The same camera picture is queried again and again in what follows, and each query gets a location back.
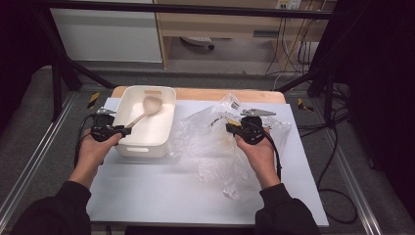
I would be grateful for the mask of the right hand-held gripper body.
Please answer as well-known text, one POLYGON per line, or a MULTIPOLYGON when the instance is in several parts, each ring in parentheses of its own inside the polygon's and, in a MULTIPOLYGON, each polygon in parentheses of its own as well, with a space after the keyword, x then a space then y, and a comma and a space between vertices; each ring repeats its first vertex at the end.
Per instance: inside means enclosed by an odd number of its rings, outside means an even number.
POLYGON ((269 137, 264 130, 261 117, 275 116, 275 113, 259 109, 249 109, 242 110, 241 115, 243 116, 241 126, 237 128, 236 134, 242 137, 246 143, 255 145, 264 138, 269 137))

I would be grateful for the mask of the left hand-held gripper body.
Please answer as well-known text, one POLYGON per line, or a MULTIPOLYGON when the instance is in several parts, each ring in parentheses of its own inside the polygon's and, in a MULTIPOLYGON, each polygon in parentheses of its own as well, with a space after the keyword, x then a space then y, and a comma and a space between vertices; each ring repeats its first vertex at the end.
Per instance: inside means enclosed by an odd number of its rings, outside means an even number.
POLYGON ((125 136, 123 125, 114 125, 115 112, 104 108, 99 109, 93 116, 91 136, 98 142, 107 141, 113 135, 120 133, 125 136))

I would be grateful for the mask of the white plastic bin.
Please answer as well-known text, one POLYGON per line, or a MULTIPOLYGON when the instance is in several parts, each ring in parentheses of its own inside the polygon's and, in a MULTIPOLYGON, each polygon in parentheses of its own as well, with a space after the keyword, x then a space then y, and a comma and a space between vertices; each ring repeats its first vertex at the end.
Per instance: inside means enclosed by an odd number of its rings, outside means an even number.
POLYGON ((165 86, 130 86, 123 92, 117 105, 114 125, 127 126, 145 110, 146 97, 158 97, 162 101, 161 109, 142 118, 131 133, 119 140, 115 149, 128 158, 163 158, 167 154, 166 143, 173 123, 176 104, 176 92, 165 86))

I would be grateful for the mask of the clear plastic bag smiley print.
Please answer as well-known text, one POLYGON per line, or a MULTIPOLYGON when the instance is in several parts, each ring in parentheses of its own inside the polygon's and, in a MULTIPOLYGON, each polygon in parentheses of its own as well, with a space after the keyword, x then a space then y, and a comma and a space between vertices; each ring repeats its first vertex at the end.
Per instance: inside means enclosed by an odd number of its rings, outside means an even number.
MULTIPOLYGON (((226 118, 242 119, 242 110, 255 109, 229 93, 220 101, 180 119, 171 129, 169 153, 180 160, 192 159, 202 182, 223 186, 225 197, 240 200, 249 190, 259 188, 258 180, 235 136, 226 131, 226 118)), ((275 116, 261 117, 265 132, 279 157, 285 149, 292 125, 275 116)))

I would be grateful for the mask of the beige spoon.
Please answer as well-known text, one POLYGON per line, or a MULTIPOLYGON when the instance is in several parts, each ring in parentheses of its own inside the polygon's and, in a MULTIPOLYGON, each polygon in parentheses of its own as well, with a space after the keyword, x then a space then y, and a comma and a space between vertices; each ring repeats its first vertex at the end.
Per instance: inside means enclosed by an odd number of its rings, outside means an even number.
POLYGON ((143 100, 144 113, 129 123, 126 128, 134 127, 142 118, 153 115, 161 110, 162 100, 158 97, 147 96, 143 100))

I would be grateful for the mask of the person's left hand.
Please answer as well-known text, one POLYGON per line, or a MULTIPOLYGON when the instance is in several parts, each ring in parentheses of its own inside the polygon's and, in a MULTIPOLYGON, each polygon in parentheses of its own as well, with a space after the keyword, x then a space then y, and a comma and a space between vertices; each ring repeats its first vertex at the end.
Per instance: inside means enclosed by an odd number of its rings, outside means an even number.
POLYGON ((85 130, 80 142, 76 169, 80 170, 82 176, 94 177, 109 150, 117 145, 120 139, 121 135, 117 133, 108 140, 99 142, 92 137, 90 129, 85 130))

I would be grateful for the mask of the person's right hand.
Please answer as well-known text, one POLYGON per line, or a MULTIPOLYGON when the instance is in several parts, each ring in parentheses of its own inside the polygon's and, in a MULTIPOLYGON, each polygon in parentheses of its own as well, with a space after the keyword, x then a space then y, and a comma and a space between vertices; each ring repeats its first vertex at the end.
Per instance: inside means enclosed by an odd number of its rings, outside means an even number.
POLYGON ((264 138, 256 145, 246 143, 239 135, 235 136, 235 140, 247 156, 262 189, 281 183, 274 166, 274 148, 268 139, 264 138))

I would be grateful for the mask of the yellow black tape marker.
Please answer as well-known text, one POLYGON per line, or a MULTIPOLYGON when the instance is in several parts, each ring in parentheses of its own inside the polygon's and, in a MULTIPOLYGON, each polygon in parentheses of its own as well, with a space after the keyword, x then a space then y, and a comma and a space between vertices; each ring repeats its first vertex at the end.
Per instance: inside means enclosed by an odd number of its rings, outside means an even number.
POLYGON ((308 107, 304 104, 303 99, 298 98, 298 108, 300 110, 306 110, 308 112, 314 112, 314 109, 312 107, 308 107))
POLYGON ((93 107, 96 104, 99 96, 100 96, 100 92, 95 92, 95 93, 92 94, 92 96, 91 96, 91 98, 88 102, 87 109, 93 109, 93 107))

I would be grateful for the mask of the white mat sheet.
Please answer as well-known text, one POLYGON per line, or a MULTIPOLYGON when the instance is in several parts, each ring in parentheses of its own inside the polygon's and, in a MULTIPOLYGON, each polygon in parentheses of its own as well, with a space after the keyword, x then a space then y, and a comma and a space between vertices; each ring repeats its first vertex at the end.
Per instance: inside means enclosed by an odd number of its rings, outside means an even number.
MULTIPOLYGON (((173 124, 213 101, 177 102, 173 124)), ((196 163, 168 153, 163 158, 121 156, 111 149, 93 181, 87 211, 97 223, 127 225, 252 227, 263 201, 257 190, 229 199, 223 186, 202 182, 196 163)))

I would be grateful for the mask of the grey chair base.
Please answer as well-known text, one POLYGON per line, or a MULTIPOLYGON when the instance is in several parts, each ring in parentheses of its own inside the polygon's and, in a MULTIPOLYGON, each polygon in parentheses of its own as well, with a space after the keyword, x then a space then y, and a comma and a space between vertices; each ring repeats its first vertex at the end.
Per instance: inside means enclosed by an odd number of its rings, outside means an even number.
POLYGON ((192 45, 208 48, 209 50, 214 49, 214 45, 209 37, 182 37, 182 40, 192 45))

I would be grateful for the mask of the wooden desk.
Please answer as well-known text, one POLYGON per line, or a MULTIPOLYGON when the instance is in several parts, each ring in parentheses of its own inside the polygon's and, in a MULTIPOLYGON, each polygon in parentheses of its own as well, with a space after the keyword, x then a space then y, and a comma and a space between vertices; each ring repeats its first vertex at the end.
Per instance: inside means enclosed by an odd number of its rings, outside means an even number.
MULTIPOLYGON (((276 8, 277 0, 153 0, 156 4, 219 7, 276 8)), ((337 0, 301 0, 299 10, 334 10, 337 0)), ((161 40, 162 62, 167 65, 171 39, 174 37, 254 38, 269 39, 284 71, 294 69, 295 55, 302 42, 315 44, 326 28, 325 20, 271 19, 218 15, 156 14, 161 40)))

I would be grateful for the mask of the dark curtain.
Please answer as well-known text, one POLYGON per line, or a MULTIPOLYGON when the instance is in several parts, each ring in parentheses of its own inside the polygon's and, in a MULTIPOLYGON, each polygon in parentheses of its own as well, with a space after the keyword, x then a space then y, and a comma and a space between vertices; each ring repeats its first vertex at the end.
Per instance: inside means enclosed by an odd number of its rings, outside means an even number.
POLYGON ((415 220, 415 0, 371 0, 340 76, 370 156, 415 220))
POLYGON ((0 0, 0 132, 42 65, 30 0, 0 0))

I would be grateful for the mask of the aluminium rail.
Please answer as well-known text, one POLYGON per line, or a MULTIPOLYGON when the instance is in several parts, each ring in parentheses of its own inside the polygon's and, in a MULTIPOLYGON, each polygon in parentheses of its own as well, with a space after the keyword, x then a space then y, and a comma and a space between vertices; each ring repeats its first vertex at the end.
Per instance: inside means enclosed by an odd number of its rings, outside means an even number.
POLYGON ((74 100, 77 98, 77 92, 70 92, 62 105, 62 112, 58 115, 55 121, 52 121, 49 125, 46 133, 43 135, 40 143, 36 147, 35 151, 29 158, 28 163, 25 165, 23 172, 8 194, 5 202, 0 207, 0 231, 4 230, 9 220, 11 219, 15 209, 17 208, 23 194, 28 187, 34 173, 39 168, 46 153, 52 145, 56 135, 61 129, 64 121, 66 120, 69 111, 73 105, 74 100))
POLYGON ((346 160, 346 155, 340 145, 339 138, 332 129, 326 130, 327 138, 331 145, 336 148, 334 151, 337 166, 345 182, 347 191, 357 208, 357 213, 367 235, 382 235, 382 229, 378 223, 376 216, 355 177, 350 164, 346 160))

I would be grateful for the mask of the black metal frame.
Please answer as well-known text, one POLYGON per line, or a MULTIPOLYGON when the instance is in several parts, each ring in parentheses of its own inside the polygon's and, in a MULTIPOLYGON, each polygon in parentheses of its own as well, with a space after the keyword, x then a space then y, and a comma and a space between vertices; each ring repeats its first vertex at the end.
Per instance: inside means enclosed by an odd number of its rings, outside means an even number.
POLYGON ((237 17, 263 17, 282 19, 308 19, 308 20, 337 20, 344 19, 346 13, 334 13, 324 11, 301 11, 301 10, 269 10, 260 8, 243 7, 219 7, 219 6, 197 6, 177 4, 147 4, 147 3, 122 3, 102 1, 74 1, 74 0, 34 0, 30 10, 36 18, 38 25, 46 35, 51 44, 51 56, 53 58, 53 88, 54 88, 54 115, 52 120, 58 118, 62 108, 62 94, 60 78, 64 79, 70 90, 79 91, 82 83, 76 72, 86 75, 98 84, 115 89, 116 85, 88 70, 75 62, 67 55, 59 33, 52 28, 52 24, 46 19, 45 12, 50 8, 66 10, 90 10, 90 11, 113 11, 113 12, 139 12, 139 13, 163 13, 183 15, 218 15, 237 17))

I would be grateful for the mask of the white wall socket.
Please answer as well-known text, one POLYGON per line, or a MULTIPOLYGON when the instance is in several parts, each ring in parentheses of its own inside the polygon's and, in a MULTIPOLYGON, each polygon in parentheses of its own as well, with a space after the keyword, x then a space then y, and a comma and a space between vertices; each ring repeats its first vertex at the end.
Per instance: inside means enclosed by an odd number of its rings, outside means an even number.
POLYGON ((301 0, 277 0, 276 8, 282 10, 298 10, 301 0))

